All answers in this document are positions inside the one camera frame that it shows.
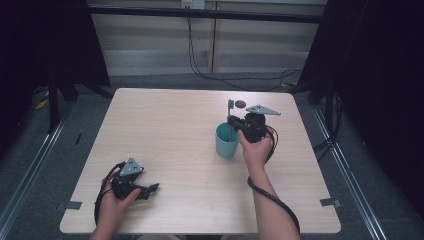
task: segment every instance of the plastic cup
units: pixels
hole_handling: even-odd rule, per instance
[[[216,152],[223,158],[234,155],[239,143],[237,133],[228,123],[221,123],[215,131]]]

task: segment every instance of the hand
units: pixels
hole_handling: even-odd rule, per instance
[[[250,143],[241,130],[238,130],[237,134],[243,147],[243,156],[249,171],[252,169],[264,169],[268,154],[272,148],[271,136],[267,133],[261,141]]]
[[[124,200],[116,198],[111,190],[112,185],[110,181],[117,173],[111,174],[111,177],[107,180],[103,179],[103,181],[106,181],[103,191],[105,194],[100,204],[97,227],[91,235],[91,239],[111,238],[122,218],[125,216],[128,207],[137,199],[141,191],[138,188],[133,190]]]

